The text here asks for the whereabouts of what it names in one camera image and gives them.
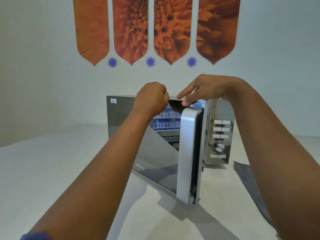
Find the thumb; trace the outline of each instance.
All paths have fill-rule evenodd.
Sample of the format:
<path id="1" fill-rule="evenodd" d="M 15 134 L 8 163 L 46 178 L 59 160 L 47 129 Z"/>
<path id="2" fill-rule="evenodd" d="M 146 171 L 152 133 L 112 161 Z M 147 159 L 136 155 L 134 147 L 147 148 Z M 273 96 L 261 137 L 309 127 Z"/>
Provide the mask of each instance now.
<path id="1" fill-rule="evenodd" d="M 164 98 L 164 101 L 165 101 L 166 103 L 169 103 L 170 96 L 169 96 L 169 93 L 168 93 L 168 92 L 165 92 L 165 93 L 163 94 L 163 98 Z"/>
<path id="2" fill-rule="evenodd" d="M 182 102 L 182 105 L 188 106 L 199 99 L 202 99 L 201 88 L 197 89 L 194 93 L 187 95 L 186 99 Z"/>

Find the control panel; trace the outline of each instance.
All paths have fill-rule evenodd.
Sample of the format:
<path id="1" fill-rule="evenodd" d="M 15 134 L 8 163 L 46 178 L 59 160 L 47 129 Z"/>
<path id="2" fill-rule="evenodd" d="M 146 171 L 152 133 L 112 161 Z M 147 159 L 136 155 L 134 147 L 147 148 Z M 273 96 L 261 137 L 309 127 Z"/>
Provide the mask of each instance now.
<path id="1" fill-rule="evenodd" d="M 228 101 L 213 100 L 207 129 L 206 164 L 228 164 L 235 115 Z"/>

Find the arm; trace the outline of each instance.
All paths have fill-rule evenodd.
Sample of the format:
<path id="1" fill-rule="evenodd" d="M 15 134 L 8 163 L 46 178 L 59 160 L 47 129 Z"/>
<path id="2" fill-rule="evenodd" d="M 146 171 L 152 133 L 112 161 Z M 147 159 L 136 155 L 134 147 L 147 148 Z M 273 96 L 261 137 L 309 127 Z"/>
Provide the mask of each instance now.
<path id="1" fill-rule="evenodd" d="M 166 87 L 148 83 L 125 122 L 31 232 L 55 239 L 106 239 L 151 119 L 168 105 Z"/>
<path id="2" fill-rule="evenodd" d="M 229 100 L 270 217 L 286 239 L 320 238 L 320 166 L 240 78 L 200 75 L 177 97 Z"/>

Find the white wall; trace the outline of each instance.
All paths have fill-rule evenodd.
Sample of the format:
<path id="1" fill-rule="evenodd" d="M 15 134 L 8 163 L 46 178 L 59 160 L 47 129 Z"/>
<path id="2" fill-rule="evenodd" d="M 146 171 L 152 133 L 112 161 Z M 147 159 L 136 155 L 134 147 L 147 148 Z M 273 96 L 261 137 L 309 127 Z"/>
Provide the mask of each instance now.
<path id="1" fill-rule="evenodd" d="M 193 7 L 196 19 L 197 0 Z M 0 122 L 7 126 L 0 137 L 14 142 L 79 123 L 106 124 L 106 95 L 136 94 L 156 80 L 175 96 L 200 73 L 242 77 L 293 134 L 320 136 L 319 8 L 320 0 L 241 0 L 235 48 L 215 65 L 197 53 L 193 32 L 189 52 L 172 66 L 152 44 L 130 66 L 115 53 L 112 35 L 109 54 L 93 66 L 77 51 L 72 0 L 1 0 Z M 145 65 L 149 56 L 153 68 Z M 198 58 L 194 68 L 186 66 L 190 56 Z M 116 68 L 108 67 L 110 57 Z"/>

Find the orange flower wall panel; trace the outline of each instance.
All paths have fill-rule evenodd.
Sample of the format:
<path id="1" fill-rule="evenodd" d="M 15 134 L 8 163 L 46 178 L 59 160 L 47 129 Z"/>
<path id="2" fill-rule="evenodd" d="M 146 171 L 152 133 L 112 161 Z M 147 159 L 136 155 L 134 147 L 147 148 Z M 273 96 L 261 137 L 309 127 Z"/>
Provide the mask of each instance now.
<path id="1" fill-rule="evenodd" d="M 197 50 L 215 64 L 236 43 L 240 0 L 199 0 Z"/>
<path id="2" fill-rule="evenodd" d="M 73 0 L 80 55 L 94 66 L 109 52 L 107 0 Z"/>
<path id="3" fill-rule="evenodd" d="M 190 47 L 192 0 L 154 0 L 154 50 L 173 64 Z"/>
<path id="4" fill-rule="evenodd" d="M 134 64 L 148 49 L 148 0 L 112 0 L 114 48 Z"/>

